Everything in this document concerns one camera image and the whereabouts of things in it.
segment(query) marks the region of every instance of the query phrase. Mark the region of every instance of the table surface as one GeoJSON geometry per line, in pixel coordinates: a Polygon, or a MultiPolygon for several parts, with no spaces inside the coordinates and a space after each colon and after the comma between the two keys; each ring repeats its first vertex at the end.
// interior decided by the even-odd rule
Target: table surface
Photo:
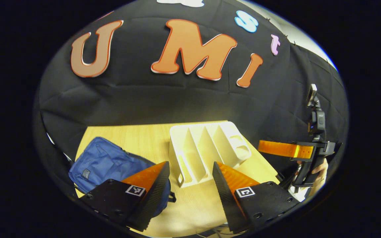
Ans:
{"type": "MultiPolygon", "coordinates": [[[[95,137],[103,137],[125,151],[156,164],[169,161],[170,128],[197,123],[211,122],[88,127],[77,149],[76,160],[95,137]]],[[[274,181],[278,184],[277,171],[248,140],[246,142],[252,156],[237,170],[257,182],[274,181]]],[[[175,193],[177,201],[169,202],[160,215],[151,219],[146,230],[139,232],[131,229],[132,231],[151,237],[178,237],[204,232],[227,222],[214,180],[180,188],[172,176],[170,163],[170,182],[171,191],[175,193]]],[[[83,196],[80,191],[76,192],[79,197],[83,196]]]]}

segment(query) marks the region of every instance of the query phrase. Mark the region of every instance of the blue backpack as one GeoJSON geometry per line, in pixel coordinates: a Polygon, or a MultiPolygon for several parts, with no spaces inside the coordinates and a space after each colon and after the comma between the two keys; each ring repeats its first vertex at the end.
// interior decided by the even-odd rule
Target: blue backpack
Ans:
{"type": "MultiPolygon", "coordinates": [[[[153,165],[155,163],[128,153],[102,137],[95,137],[70,168],[68,176],[77,189],[86,194],[108,179],[122,181],[153,165]]],[[[162,200],[153,217],[167,207],[167,202],[176,201],[170,189],[170,180],[167,180],[162,200]]]]}

